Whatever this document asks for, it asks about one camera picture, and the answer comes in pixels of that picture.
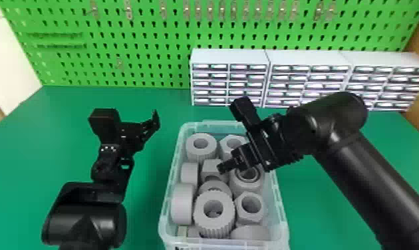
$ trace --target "green pegboard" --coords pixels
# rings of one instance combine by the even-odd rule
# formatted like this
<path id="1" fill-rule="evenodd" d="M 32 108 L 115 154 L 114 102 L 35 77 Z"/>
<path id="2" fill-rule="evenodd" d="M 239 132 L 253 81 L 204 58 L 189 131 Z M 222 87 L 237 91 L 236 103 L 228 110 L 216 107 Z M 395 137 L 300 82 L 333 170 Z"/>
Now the green pegboard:
<path id="1" fill-rule="evenodd" d="M 132 20 L 117 0 L 0 7 L 41 82 L 63 86 L 189 88 L 194 47 L 401 51 L 419 22 L 419 0 L 125 1 Z"/>

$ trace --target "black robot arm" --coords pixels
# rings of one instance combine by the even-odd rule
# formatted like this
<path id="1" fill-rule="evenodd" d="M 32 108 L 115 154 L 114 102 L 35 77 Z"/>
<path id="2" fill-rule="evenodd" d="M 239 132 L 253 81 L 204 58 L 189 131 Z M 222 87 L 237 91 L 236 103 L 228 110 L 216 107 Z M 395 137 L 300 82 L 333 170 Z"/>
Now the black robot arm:
<path id="1" fill-rule="evenodd" d="M 387 250 L 419 250 L 419 195 L 363 136 L 368 111 L 356 95 L 340 92 L 286 115 L 261 120 L 247 97 L 230 106 L 250 143 L 234 149 L 218 169 L 266 172 L 312 155 Z"/>
<path id="2" fill-rule="evenodd" d="M 126 194 L 133 155 L 160 128 L 154 111 L 142 122 L 121 122 L 118 111 L 97 108 L 88 118 L 99 137 L 92 183 L 67 182 L 59 192 L 42 229 L 42 241 L 60 250 L 108 250 L 126 235 Z"/>

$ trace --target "plastic bin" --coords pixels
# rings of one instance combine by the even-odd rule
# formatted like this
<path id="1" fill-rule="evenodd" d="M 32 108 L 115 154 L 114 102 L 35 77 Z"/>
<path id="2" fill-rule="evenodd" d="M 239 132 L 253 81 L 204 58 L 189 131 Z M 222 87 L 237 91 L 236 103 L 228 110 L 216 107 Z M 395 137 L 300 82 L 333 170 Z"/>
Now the plastic bin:
<path id="1" fill-rule="evenodd" d="M 158 233 L 163 240 L 165 249 L 283 249 L 289 248 L 289 228 L 282 204 L 279 184 L 274 171 L 266 174 L 263 188 L 263 199 L 267 204 L 268 213 L 263 225 L 271 233 L 271 241 L 243 241 L 232 239 L 205 239 L 177 236 L 178 226 L 170 217 L 170 200 L 174 185 L 179 181 L 180 168 L 186 162 L 185 142 L 195 133 L 208 133 L 221 140 L 228 134 L 245 135 L 245 128 L 240 122 L 203 121 L 189 122 L 180 128 L 176 151 L 172 160 L 168 185 L 163 201 L 162 213 L 158 222 Z"/>

